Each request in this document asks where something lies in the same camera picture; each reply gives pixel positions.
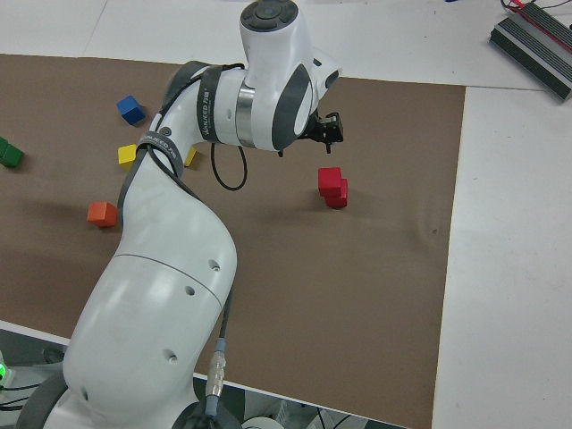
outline toy block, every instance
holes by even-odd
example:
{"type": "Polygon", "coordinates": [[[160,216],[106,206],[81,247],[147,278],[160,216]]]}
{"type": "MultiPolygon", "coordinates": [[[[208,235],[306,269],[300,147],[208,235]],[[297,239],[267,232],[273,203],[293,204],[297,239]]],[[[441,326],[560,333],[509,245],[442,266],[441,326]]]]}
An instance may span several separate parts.
{"type": "Polygon", "coordinates": [[[21,150],[8,143],[8,140],[0,137],[0,164],[9,168],[17,167],[23,155],[24,153],[21,150]]]}
{"type": "Polygon", "coordinates": [[[88,209],[88,222],[99,228],[115,226],[117,223],[117,207],[106,201],[91,203],[88,209]]]}
{"type": "Polygon", "coordinates": [[[189,149],[189,153],[187,154],[187,159],[185,159],[185,167],[188,167],[190,163],[193,162],[193,158],[195,157],[196,154],[197,150],[195,149],[194,146],[191,149],[189,149]]]}
{"type": "Polygon", "coordinates": [[[121,146],[117,148],[117,162],[125,171],[128,171],[137,156],[137,145],[121,146]]]}
{"type": "Polygon", "coordinates": [[[341,179],[341,193],[339,197],[326,197],[325,204],[330,208],[342,208],[348,205],[348,180],[341,179]]]}
{"type": "Polygon", "coordinates": [[[145,119],[143,108],[133,96],[126,96],[123,100],[118,101],[117,109],[129,125],[135,125],[137,122],[145,119]]]}
{"type": "Polygon", "coordinates": [[[341,194],[341,168],[319,168],[318,189],[322,197],[339,197],[341,194]]]}

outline white tabletop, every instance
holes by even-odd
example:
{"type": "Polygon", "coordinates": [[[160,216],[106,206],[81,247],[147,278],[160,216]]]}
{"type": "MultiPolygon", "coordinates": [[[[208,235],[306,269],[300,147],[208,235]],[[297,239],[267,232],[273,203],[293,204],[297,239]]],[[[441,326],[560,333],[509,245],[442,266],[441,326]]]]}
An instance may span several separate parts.
{"type": "MultiPolygon", "coordinates": [[[[0,52],[228,63],[246,3],[0,0],[0,52]]],[[[345,76],[470,87],[433,427],[570,427],[572,105],[489,45],[497,0],[298,4],[345,76]]]]}

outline gray joint cap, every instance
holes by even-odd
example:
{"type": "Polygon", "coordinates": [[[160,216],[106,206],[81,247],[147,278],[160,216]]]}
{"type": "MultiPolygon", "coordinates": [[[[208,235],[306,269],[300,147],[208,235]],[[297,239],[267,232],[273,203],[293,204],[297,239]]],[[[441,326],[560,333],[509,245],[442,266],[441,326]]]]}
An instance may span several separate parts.
{"type": "Polygon", "coordinates": [[[291,0],[258,0],[240,16],[244,27],[265,33],[288,27],[298,16],[298,7],[291,0]]]}

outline brown mat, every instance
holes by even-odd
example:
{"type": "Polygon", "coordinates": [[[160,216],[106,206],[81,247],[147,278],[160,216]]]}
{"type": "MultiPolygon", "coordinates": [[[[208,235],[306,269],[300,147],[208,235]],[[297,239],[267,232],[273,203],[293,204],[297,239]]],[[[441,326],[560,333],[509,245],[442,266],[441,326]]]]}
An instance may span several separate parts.
{"type": "MultiPolygon", "coordinates": [[[[0,55],[0,135],[26,153],[21,168],[0,168],[0,319],[72,334],[121,235],[88,224],[87,206],[116,201],[116,148],[148,127],[127,125],[114,103],[132,94],[153,113],[177,67],[0,55]]],[[[305,140],[283,159],[247,150],[248,184],[235,193],[198,146],[185,181],[239,253],[229,380],[431,426],[464,94],[342,79],[321,112],[341,113],[346,142],[331,156],[305,140]],[[333,165],[349,180],[342,210],[317,195],[317,168],[333,165]]],[[[217,154],[239,181],[236,148],[217,154]]]]}

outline green cube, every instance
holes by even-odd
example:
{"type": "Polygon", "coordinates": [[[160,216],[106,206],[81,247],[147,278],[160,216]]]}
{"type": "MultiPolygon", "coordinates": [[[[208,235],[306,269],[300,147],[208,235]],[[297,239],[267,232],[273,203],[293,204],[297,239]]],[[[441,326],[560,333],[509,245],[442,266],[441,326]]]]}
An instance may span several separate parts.
{"type": "Polygon", "coordinates": [[[0,164],[5,167],[17,167],[24,153],[0,137],[0,164]]]}

